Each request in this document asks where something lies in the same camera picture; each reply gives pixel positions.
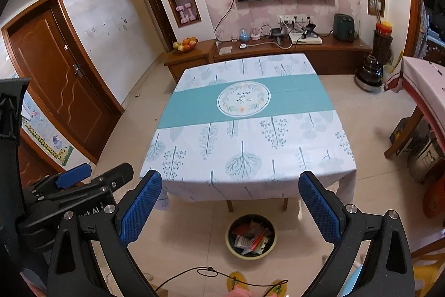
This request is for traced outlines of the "children's height chart poster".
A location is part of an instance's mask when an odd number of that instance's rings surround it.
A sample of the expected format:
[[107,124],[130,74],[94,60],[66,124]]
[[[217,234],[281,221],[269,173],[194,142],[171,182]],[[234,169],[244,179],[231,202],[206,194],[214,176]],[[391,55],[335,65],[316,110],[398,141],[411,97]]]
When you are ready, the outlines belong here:
[[23,129],[60,166],[67,166],[74,147],[64,138],[25,92],[22,105]]

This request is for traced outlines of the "blue snow globe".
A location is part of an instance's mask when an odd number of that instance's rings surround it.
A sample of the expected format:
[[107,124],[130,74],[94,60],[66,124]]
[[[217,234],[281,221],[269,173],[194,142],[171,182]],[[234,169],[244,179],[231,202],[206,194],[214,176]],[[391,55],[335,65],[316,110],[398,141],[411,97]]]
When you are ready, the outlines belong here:
[[248,30],[241,29],[239,32],[239,40],[242,43],[247,43],[249,41],[249,39],[250,39],[250,34],[249,34]]

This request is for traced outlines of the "round trash bin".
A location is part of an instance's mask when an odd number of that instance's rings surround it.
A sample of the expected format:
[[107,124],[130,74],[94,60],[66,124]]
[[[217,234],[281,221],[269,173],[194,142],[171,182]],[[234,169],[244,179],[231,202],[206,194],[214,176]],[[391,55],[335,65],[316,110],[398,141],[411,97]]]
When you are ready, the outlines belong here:
[[231,254],[245,261],[265,258],[278,240],[278,229],[263,215],[246,214],[229,223],[225,233]]

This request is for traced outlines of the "brown wooden door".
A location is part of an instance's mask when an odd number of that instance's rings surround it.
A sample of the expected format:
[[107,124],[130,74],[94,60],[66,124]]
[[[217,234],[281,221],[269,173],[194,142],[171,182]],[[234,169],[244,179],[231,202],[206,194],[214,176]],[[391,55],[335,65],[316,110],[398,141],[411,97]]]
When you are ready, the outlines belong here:
[[93,65],[63,0],[38,0],[2,28],[17,74],[52,125],[96,163],[124,109]]

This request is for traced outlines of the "pink dumbbells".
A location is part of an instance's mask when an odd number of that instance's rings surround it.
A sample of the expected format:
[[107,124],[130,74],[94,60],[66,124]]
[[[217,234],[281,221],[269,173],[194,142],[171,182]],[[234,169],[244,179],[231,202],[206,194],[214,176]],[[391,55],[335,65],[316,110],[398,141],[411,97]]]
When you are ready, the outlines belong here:
[[180,23],[186,24],[192,22],[196,19],[195,15],[192,12],[192,4],[186,3],[181,4],[176,7],[176,11],[180,16]]

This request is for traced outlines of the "black air fryer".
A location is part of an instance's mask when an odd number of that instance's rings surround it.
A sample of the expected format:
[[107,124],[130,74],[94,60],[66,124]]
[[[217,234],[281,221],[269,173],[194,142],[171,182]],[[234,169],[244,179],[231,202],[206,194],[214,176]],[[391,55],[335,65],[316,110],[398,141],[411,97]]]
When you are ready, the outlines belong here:
[[352,43],[355,39],[355,21],[347,14],[334,14],[333,37],[338,41]]

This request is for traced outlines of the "yellow slipper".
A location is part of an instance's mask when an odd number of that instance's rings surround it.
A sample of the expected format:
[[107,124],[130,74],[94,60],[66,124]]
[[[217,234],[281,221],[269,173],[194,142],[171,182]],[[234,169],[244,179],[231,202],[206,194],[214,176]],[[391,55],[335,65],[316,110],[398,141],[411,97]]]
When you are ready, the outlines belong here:
[[245,276],[241,272],[233,271],[226,279],[228,296],[250,296],[249,286],[245,282]]

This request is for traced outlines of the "patterned teal white tablecloth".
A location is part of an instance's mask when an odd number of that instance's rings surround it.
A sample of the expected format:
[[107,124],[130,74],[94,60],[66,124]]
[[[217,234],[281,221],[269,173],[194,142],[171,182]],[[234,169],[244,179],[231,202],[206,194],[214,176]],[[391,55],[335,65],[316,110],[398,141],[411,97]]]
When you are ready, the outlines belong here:
[[184,71],[148,145],[143,172],[162,178],[156,207],[299,196],[310,171],[350,203],[357,167],[337,111],[302,53]]

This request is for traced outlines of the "pink covered side table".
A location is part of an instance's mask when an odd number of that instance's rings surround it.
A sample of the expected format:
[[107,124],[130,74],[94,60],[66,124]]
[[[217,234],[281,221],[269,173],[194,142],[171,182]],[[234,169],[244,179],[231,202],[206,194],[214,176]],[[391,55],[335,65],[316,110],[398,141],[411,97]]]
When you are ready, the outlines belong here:
[[385,83],[384,90],[392,90],[396,93],[405,90],[416,103],[401,134],[384,152],[386,158],[391,158],[397,150],[407,144],[423,118],[430,124],[438,145],[444,148],[443,66],[414,57],[403,57]]

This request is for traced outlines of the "bowl of fruit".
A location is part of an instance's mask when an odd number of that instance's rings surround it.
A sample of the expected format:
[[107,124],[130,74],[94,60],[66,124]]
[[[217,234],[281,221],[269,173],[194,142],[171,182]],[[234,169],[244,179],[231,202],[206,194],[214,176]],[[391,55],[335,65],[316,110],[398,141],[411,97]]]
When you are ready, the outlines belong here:
[[173,49],[177,53],[187,53],[195,48],[198,44],[196,37],[185,38],[182,41],[176,41],[173,43]]

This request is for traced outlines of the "white set-top box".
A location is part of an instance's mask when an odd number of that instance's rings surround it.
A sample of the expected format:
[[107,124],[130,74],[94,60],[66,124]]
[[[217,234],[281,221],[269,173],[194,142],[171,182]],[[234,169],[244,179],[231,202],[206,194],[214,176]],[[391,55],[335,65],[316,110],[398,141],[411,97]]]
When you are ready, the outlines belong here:
[[313,33],[290,33],[290,40],[293,45],[321,45],[322,38]]

